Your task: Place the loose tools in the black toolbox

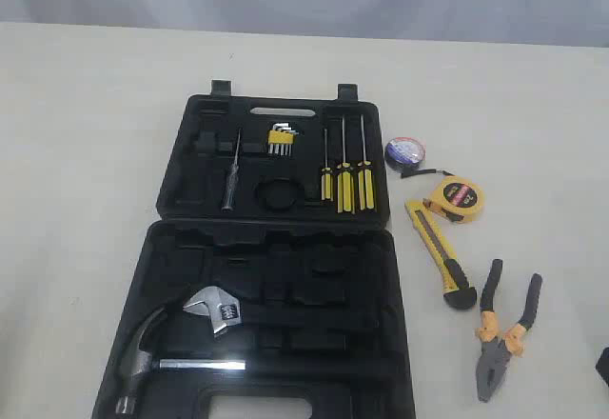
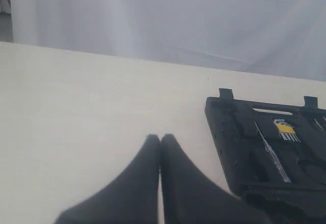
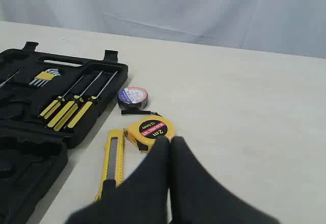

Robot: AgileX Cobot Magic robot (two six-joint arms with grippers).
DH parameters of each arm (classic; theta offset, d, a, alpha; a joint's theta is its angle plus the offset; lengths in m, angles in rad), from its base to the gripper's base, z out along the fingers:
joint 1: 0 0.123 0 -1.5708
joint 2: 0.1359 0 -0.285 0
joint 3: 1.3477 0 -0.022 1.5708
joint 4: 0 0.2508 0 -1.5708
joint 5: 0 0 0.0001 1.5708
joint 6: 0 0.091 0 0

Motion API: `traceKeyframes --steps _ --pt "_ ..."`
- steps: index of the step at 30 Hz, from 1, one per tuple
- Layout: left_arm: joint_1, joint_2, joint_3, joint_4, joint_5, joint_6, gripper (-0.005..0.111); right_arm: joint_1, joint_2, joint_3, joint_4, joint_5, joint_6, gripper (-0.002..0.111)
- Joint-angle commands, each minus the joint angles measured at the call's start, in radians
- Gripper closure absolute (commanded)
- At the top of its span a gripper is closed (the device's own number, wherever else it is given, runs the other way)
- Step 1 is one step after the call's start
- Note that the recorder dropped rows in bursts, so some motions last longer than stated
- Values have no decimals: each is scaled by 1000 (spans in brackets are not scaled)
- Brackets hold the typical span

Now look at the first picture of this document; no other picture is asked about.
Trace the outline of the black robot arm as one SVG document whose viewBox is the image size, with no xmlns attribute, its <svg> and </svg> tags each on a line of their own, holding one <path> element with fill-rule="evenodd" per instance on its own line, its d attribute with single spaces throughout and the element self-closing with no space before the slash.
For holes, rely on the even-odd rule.
<svg viewBox="0 0 609 419">
<path fill-rule="evenodd" d="M 595 369 L 603 382 L 609 386 L 609 347 L 603 349 L 595 365 Z"/>
</svg>

